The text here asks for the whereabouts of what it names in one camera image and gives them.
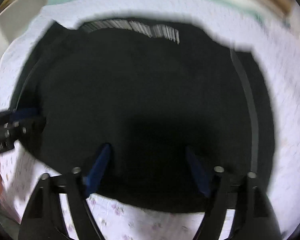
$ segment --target black cloth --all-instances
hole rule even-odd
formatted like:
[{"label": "black cloth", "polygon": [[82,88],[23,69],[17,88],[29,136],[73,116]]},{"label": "black cloth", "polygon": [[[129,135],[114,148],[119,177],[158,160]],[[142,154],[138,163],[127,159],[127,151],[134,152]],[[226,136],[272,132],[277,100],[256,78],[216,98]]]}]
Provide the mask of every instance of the black cloth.
[{"label": "black cloth", "polygon": [[[252,55],[236,55],[258,115],[258,177],[266,187],[274,154],[270,100]],[[120,18],[68,30],[54,23],[23,68],[16,107],[38,107],[47,118],[41,138],[21,143],[60,173],[87,170],[96,149],[111,143],[97,193],[124,203],[204,211],[186,145],[234,174],[234,184],[250,171],[250,115],[230,50],[191,24]]]}]

